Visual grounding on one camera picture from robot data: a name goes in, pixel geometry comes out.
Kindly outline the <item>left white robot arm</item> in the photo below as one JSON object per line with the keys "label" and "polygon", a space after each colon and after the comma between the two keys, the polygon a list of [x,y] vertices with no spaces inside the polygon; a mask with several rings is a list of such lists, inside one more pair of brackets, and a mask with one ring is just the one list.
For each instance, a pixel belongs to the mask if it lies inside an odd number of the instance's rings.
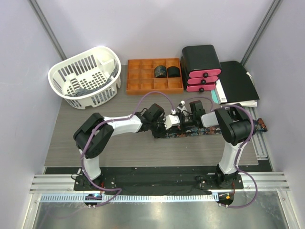
{"label": "left white robot arm", "polygon": [[81,154],[81,166],[87,174],[85,185],[90,190],[97,190],[101,186],[99,155],[112,136],[163,129],[164,114],[164,109],[157,104],[125,117],[92,114],[73,135]]}

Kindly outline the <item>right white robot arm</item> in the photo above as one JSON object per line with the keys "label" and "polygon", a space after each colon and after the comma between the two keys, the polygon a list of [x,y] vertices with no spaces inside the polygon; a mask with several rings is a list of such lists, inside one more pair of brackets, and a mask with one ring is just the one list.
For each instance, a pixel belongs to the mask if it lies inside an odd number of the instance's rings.
{"label": "right white robot arm", "polygon": [[220,188],[232,185],[238,176],[238,163],[244,146],[255,134],[251,115],[240,105],[225,105],[206,113],[201,101],[190,103],[192,112],[188,112],[181,101],[178,110],[182,128],[193,125],[198,128],[218,126],[225,140],[224,152],[216,166],[215,182]]}

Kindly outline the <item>floral navy tie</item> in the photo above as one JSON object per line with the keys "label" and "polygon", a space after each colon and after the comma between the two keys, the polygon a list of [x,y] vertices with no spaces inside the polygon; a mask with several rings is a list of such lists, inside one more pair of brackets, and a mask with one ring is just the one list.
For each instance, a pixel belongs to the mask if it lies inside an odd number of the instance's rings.
{"label": "floral navy tie", "polygon": [[[263,122],[262,118],[253,120],[254,122],[254,131],[255,132],[267,132],[267,127]],[[196,126],[188,127],[186,130],[175,129],[168,130],[163,133],[152,133],[153,137],[158,139],[169,139],[169,138],[179,138],[179,137],[190,137],[190,136],[199,136],[199,135],[217,135],[221,134],[221,129],[218,125],[211,127],[199,128]]]}

